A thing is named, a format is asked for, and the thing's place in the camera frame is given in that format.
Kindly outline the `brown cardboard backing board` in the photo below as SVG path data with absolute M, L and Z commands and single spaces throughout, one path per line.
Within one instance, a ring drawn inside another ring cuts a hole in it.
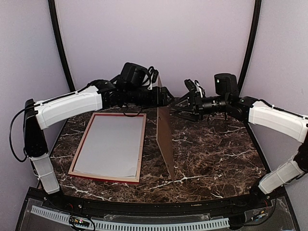
M 169 176 L 175 180 L 172 133 L 170 127 L 170 113 L 167 106 L 157 109 L 156 141 L 164 159 Z

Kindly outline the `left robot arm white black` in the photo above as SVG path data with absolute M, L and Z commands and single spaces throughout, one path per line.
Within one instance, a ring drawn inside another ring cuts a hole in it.
M 24 114 L 24 162 L 30 159 L 45 193 L 50 194 L 49 202 L 58 210 L 68 206 L 68 199 L 60 191 L 44 129 L 70 117 L 86 112 L 106 110 L 114 106 L 122 107 L 133 104 L 141 109 L 168 106 L 174 96 L 167 87 L 134 85 L 115 77 L 112 80 L 98 79 L 84 88 L 49 100 L 34 102 L 29 99 L 24 109 L 17 115 Z

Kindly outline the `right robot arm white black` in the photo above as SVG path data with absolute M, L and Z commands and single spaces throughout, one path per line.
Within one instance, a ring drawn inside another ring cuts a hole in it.
M 264 196 L 275 189 L 299 179 L 308 172 L 308 117 L 270 105 L 263 99 L 240 98 L 230 92 L 221 96 L 205 97 L 189 92 L 171 105 L 176 115 L 198 121 L 204 115 L 225 113 L 239 121 L 261 125 L 297 140 L 301 145 L 297 154 L 274 171 L 261 177 L 250 189 L 245 204 L 257 208 Z

